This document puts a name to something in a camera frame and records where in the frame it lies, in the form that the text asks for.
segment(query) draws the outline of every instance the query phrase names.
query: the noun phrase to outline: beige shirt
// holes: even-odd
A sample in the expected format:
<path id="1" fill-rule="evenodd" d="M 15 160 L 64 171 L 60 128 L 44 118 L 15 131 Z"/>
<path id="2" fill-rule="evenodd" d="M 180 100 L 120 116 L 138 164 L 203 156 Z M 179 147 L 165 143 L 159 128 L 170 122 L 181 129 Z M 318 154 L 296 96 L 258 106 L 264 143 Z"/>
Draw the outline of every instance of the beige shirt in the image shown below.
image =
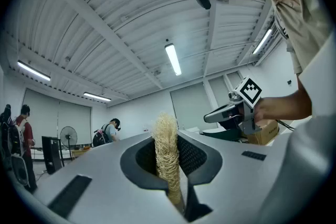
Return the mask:
<path id="1" fill-rule="evenodd" d="M 333 23 L 319 0 L 272 0 L 286 33 L 294 73 L 301 73 L 323 46 Z"/>

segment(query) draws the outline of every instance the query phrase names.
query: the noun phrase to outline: electric fan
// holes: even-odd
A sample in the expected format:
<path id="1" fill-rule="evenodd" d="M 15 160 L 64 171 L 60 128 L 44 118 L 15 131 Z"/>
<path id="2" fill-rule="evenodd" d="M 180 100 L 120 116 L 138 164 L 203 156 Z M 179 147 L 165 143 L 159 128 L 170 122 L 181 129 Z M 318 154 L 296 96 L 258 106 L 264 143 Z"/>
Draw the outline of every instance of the electric fan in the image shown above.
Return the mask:
<path id="1" fill-rule="evenodd" d="M 70 159 L 72 159 L 70 145 L 76 145 L 77 143 L 77 133 L 75 129 L 70 126 L 66 126 L 62 129 L 59 136 L 63 145 L 69 149 Z"/>

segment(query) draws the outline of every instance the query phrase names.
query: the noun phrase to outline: rectangular light fixture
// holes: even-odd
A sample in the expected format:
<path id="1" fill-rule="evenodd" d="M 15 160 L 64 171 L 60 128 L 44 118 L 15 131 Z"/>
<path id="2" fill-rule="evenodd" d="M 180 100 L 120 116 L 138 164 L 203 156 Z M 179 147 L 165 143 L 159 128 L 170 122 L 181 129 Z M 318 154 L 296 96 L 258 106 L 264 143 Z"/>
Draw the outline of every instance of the rectangular light fixture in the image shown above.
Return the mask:
<path id="1" fill-rule="evenodd" d="M 17 64 L 18 64 L 20 67 L 22 67 L 23 69 L 26 69 L 27 71 L 29 71 L 29 72 L 31 72 L 31 73 L 33 73 L 33 74 L 39 76 L 40 78 L 43 78 L 43 79 L 45 79 L 45 80 L 50 81 L 50 76 L 47 76 L 46 74 L 43 74 L 43 73 L 37 71 L 36 69 L 34 69 L 34 68 L 32 68 L 32 67 L 26 65 L 26 64 L 23 63 L 22 61 L 18 60 Z"/>
<path id="2" fill-rule="evenodd" d="M 265 43 L 266 39 L 268 38 L 268 36 L 271 34 L 272 29 L 268 29 L 266 34 L 264 35 L 264 37 L 262 38 L 261 42 L 258 44 L 257 48 L 254 49 L 254 51 L 252 52 L 252 54 L 256 54 L 258 52 L 258 50 L 262 47 L 262 45 Z"/>
<path id="3" fill-rule="evenodd" d="M 172 63 L 175 74 L 177 76 L 181 75 L 182 72 L 181 72 L 181 69 L 180 69 L 180 64 L 178 63 L 179 61 L 178 61 L 178 58 L 177 58 L 177 55 L 176 55 L 174 44 L 169 44 L 169 45 L 165 46 L 164 48 L 165 48 L 165 50 L 168 54 L 170 62 Z"/>
<path id="4" fill-rule="evenodd" d="M 111 99 L 109 99 L 109 98 L 101 97 L 101 96 L 98 96 L 98 95 L 95 95 L 95 94 L 92 94 L 92 93 L 88 93 L 88 92 L 85 92 L 84 95 L 92 97 L 92 98 L 108 101 L 108 102 L 111 101 Z"/>

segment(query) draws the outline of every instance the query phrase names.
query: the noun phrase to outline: red shirt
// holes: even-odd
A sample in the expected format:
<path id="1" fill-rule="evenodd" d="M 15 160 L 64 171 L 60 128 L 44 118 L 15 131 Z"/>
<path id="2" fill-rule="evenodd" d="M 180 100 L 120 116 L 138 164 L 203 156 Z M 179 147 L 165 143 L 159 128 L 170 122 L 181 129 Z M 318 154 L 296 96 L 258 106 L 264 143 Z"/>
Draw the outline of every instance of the red shirt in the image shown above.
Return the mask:
<path id="1" fill-rule="evenodd" d="M 21 121 L 23 120 L 23 117 L 22 116 L 19 116 L 16 118 L 16 124 L 19 126 Z M 26 149 L 26 154 L 28 156 L 31 156 L 31 151 L 30 151 L 30 147 L 28 145 L 28 139 L 34 139 L 33 138 L 33 131 L 32 131 L 32 127 L 30 125 L 29 122 L 26 122 L 25 124 L 25 131 L 23 132 L 23 137 L 24 137 L 24 140 L 25 140 L 25 149 Z"/>

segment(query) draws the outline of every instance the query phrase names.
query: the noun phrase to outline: ceiling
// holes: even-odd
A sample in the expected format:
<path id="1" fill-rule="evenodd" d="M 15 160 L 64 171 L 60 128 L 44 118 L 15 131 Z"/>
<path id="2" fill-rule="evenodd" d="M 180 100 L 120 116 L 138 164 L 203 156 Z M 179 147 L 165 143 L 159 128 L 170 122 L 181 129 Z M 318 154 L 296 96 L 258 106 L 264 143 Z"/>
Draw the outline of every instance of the ceiling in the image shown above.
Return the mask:
<path id="1" fill-rule="evenodd" d="M 13 0 L 1 36 L 10 73 L 74 98 L 87 91 L 117 104 L 257 61 L 267 46 L 252 55 L 252 42 L 272 20 L 270 0 L 214 1 L 210 10 L 196 0 Z M 165 53 L 169 43 L 180 76 Z M 51 81 L 32 77 L 17 59 Z"/>

